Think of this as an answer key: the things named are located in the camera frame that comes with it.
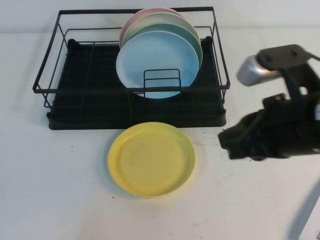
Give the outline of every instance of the light blue plate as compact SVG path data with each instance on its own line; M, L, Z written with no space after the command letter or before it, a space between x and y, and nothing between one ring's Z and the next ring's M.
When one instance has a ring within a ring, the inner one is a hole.
M159 71L159 69L179 69L181 86L188 87L198 73L198 56L191 44L177 34L166 31L150 31L130 39L120 50L116 59L116 72L127 88L144 87L146 79L178 78L177 70ZM145 87L178 87L178 79L147 80ZM180 92L146 92L151 99L169 98Z
M135 34L132 35L130 39L134 38L137 35L147 33L147 32L154 32L154 31L164 31L164 32L177 34L180 37L187 40L188 43L190 43L191 46L194 48L196 55L198 56L198 61L199 61L198 67L200 68L202 63L202 58L203 58L200 42L198 41L196 36L192 34L192 32L190 32L189 30L181 26L170 24L170 23L157 23L157 24L149 25L137 31Z

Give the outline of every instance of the yellow plate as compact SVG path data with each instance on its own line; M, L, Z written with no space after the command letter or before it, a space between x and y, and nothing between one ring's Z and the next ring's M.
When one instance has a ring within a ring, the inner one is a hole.
M195 150L178 128L160 122L132 126L113 142L108 168L134 195L154 197L179 188L195 166Z

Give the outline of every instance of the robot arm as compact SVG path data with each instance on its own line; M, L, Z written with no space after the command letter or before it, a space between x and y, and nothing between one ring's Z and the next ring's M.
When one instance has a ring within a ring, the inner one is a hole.
M282 77L290 99L284 93L265 98L264 109L221 132L220 144L230 159L320 154L320 79L308 65L310 58L320 61L298 45L286 45L263 49L243 63L237 74L243 85ZM300 87L307 89L306 95Z

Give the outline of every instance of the white surface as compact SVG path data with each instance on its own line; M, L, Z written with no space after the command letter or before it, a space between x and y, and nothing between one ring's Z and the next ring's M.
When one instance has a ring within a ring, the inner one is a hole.
M320 25L319 0L3 0L0 32L50 32L59 10L195 6L214 6L221 28Z
M320 55L320 28L220 35L232 84L226 127L261 108L262 98L286 92L281 80L250 88L238 83L248 55L289 43ZM1 240L283 240L306 199L312 210L320 193L319 156L231 161L220 148L221 128L183 129L197 159L177 191L156 198L121 191L103 171L105 151L121 130L48 128L43 97L32 85L49 39L0 34ZM308 197L311 191L317 196ZM296 222L304 225L308 217Z

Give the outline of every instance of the pink plate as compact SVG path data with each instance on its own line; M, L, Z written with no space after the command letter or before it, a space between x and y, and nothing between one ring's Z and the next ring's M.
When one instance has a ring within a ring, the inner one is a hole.
M155 13L171 13L171 14L175 14L178 15L182 18L184 18L184 16L182 16L180 13L178 13L177 11L170 9L170 8L148 8L148 9L142 9L140 11L138 11L136 14L134 14L123 26L121 33L120 33L120 38L119 38L119 46L120 48L122 48L122 41L123 38L125 36L126 31L128 30L128 28L131 26L131 24L133 24L135 21L137 21L138 19L149 15L149 14L155 14Z

